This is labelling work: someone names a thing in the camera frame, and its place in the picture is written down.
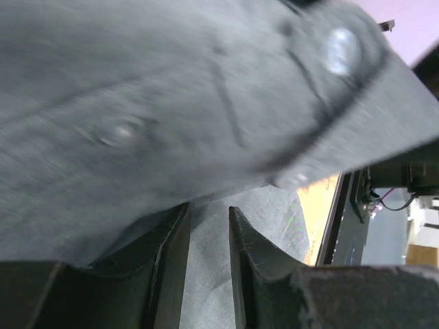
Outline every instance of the gray fabric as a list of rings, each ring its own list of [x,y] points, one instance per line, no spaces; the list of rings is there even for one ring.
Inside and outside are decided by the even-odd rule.
[[[191,244],[180,329],[234,329],[228,207],[238,206],[250,223],[290,256],[303,260],[309,247],[296,192],[256,188],[193,211]]]
[[[233,199],[207,201],[295,190],[439,136],[437,101],[374,21],[347,3],[300,15],[289,2],[2,1],[0,257],[87,265],[156,224],[139,217],[194,201],[210,215],[193,233],[188,289],[212,247],[222,267],[199,273],[209,280],[193,302],[185,293],[182,323],[213,328],[191,315],[222,298],[210,294],[228,280],[218,217]],[[376,73],[355,83],[322,66],[328,31],[346,24]],[[236,202],[264,200],[252,217],[275,239],[285,209],[270,193]]]

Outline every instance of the black cable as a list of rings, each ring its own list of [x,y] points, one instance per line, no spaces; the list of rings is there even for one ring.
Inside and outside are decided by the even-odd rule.
[[[418,196],[418,195],[417,195],[416,193],[414,193],[414,194],[410,197],[409,201],[407,201],[407,202],[404,204],[404,206],[402,206],[402,207],[400,207],[400,208],[397,208],[397,209],[393,209],[393,208],[389,208],[389,207],[387,207],[387,206],[384,204],[384,202],[383,202],[382,199],[380,199],[380,200],[378,201],[378,203],[381,204],[381,205],[382,205],[384,208],[386,208],[387,210],[391,210],[391,211],[401,211],[401,210],[404,210],[404,209],[408,208],[408,206],[410,206],[410,204],[413,202],[413,200],[416,199],[417,196]]]

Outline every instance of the gray floor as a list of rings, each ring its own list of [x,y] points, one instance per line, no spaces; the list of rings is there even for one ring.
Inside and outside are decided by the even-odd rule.
[[[379,189],[383,195],[387,189]],[[395,190],[386,199],[391,208],[401,207],[406,202],[404,190]],[[363,265],[402,265],[405,263],[405,247],[407,236],[407,211],[393,212],[380,210],[370,220],[366,246],[363,250]]]

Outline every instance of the wooden surface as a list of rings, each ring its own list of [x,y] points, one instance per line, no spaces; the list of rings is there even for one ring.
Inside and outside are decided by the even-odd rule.
[[[309,251],[305,258],[308,265],[316,264],[337,180],[338,175],[298,191],[309,238]]]
[[[431,265],[438,267],[439,249],[422,245],[408,245],[406,264]]]

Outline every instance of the wire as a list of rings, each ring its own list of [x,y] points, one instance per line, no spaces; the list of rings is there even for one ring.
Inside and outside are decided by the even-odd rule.
[[[410,197],[409,201],[407,201],[407,202],[404,204],[404,206],[402,206],[402,207],[400,207],[400,208],[397,208],[397,209],[393,209],[393,208],[389,208],[389,207],[387,207],[387,206],[384,204],[384,202],[383,202],[383,198],[381,198],[378,202],[379,202],[384,208],[386,208],[387,210],[391,210],[391,211],[400,211],[400,210],[404,210],[404,209],[408,208],[408,206],[410,206],[410,204],[413,202],[413,200],[416,199],[417,196],[418,196],[418,195],[417,195],[416,193],[414,193],[414,194]]]
[[[378,210],[378,205],[379,205],[379,204],[380,204],[385,198],[387,198],[389,195],[391,195],[391,194],[393,193],[393,191],[395,191],[395,188],[391,188],[389,191],[387,191],[387,192],[383,195],[383,197],[380,197],[380,196],[379,196],[379,199],[378,199],[378,201],[375,202],[375,205],[374,205],[374,207],[373,207],[373,209],[372,209],[371,212],[374,212],[374,211]]]

